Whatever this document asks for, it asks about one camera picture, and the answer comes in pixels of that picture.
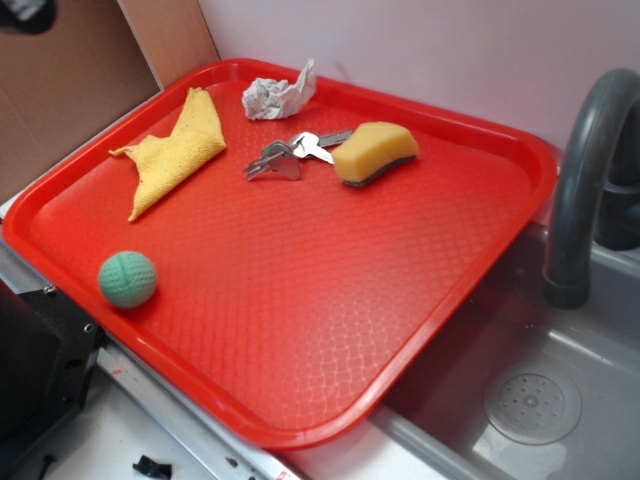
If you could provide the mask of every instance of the yellow sponge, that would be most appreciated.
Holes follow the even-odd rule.
[[[226,148],[220,118],[209,92],[192,88],[171,135],[145,137],[138,145],[111,150],[126,153],[138,169],[140,183],[129,221],[178,186],[189,175]]]
[[[360,187],[396,165],[414,159],[418,153],[418,143],[407,128],[389,122],[367,122],[332,155],[342,181]]]

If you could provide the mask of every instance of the sink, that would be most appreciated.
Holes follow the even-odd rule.
[[[385,397],[401,421],[374,422],[451,478],[637,479],[640,262],[595,246],[589,302],[554,309],[545,240],[525,229]]]

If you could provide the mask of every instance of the tray rim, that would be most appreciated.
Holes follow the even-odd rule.
[[[411,360],[425,346],[426,342],[446,323],[450,313],[462,302],[464,297],[471,292],[473,287],[480,281],[484,273],[495,263],[508,245],[516,238],[520,231],[530,221],[533,214],[551,193],[556,181],[555,157],[550,147],[537,137],[511,127],[478,119],[465,114],[452,112],[439,107],[422,104],[410,99],[400,98],[381,92],[376,92],[362,87],[345,84],[336,80],[318,77],[318,100],[333,104],[340,101],[344,96],[352,101],[362,101],[366,99],[372,105],[392,105],[390,116],[403,113],[406,115],[409,110],[411,125],[423,122],[433,125],[440,125],[442,131],[446,130],[443,124],[455,125],[458,129],[467,129],[471,138],[466,138],[467,142],[473,145],[474,135],[490,135],[495,139],[498,151],[490,151],[501,156],[518,157],[516,161],[521,161],[521,156],[530,157],[529,167],[531,171],[532,192],[527,201],[503,227],[502,233],[492,242],[491,247],[487,247],[481,255],[477,256],[471,263],[465,274],[458,279],[452,290],[466,292],[463,298],[453,295],[451,291],[437,304],[434,311],[428,316],[428,322],[423,321],[420,327],[405,341],[397,354],[389,361],[385,367],[378,372],[373,381],[369,383],[364,392],[348,407],[347,410],[338,416],[319,423],[311,428],[299,430],[274,429],[263,419],[248,411],[248,408],[235,408],[237,400],[233,399],[224,389],[217,384],[193,372],[193,368],[188,368],[186,361],[175,361],[174,358],[167,360],[167,355],[154,345],[149,344],[148,339],[141,338],[140,332],[135,325],[127,324],[112,310],[95,305],[90,295],[76,285],[73,276],[64,271],[53,259],[47,258],[35,245],[28,243],[29,225],[28,221],[21,222],[21,218],[28,215],[33,218],[37,212],[43,208],[49,200],[54,198],[59,192],[81,178],[84,174],[93,170],[100,162],[82,164],[82,159],[89,155],[92,149],[115,148],[122,144],[123,137],[130,138],[131,133],[127,129],[133,124],[147,125],[143,120],[152,119],[154,115],[167,112],[179,107],[183,102],[183,96],[190,87],[213,86],[220,81],[242,79],[246,72],[259,70],[265,75],[277,75],[276,78],[287,78],[295,80],[297,72],[277,65],[265,63],[253,59],[230,59],[205,65],[184,76],[167,88],[164,92],[156,95],[146,104],[136,109],[133,114],[126,115],[112,127],[80,148],[57,168],[44,175],[41,179],[32,184],[9,209],[2,224],[5,239],[18,253],[27,259],[36,269],[45,276],[54,280],[56,284],[71,296],[80,306],[88,310],[96,318],[101,318],[100,323],[105,329],[122,342],[121,338],[133,339],[135,346],[126,345],[150,368],[158,371],[158,374],[165,377],[181,391],[185,392],[193,401],[203,406],[211,415],[220,419],[229,428],[246,439],[270,449],[290,449],[312,446],[330,438],[335,437],[358,420],[368,415],[375,407],[377,401],[382,398],[384,392],[388,390],[402,372],[408,368]],[[341,96],[332,95],[336,91],[342,93]],[[56,179],[65,178],[66,182],[57,182],[60,187],[57,191],[41,188],[49,183],[56,184]],[[499,254],[489,254],[488,251],[499,251]],[[210,401],[212,390],[220,399],[224,400],[224,412]]]

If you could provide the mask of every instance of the metal key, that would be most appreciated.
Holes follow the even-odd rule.
[[[303,132],[291,139],[293,154],[298,158],[313,156],[333,165],[333,156],[325,148],[340,145],[351,136],[350,130],[318,137],[310,132]]]
[[[279,172],[289,180],[300,178],[300,164],[288,143],[282,141],[272,143],[263,150],[262,158],[251,162],[243,170],[247,181],[267,171]]]

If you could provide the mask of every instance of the white wall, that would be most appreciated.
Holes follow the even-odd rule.
[[[639,0],[199,0],[250,57],[493,120],[564,149],[610,68],[640,71]]]

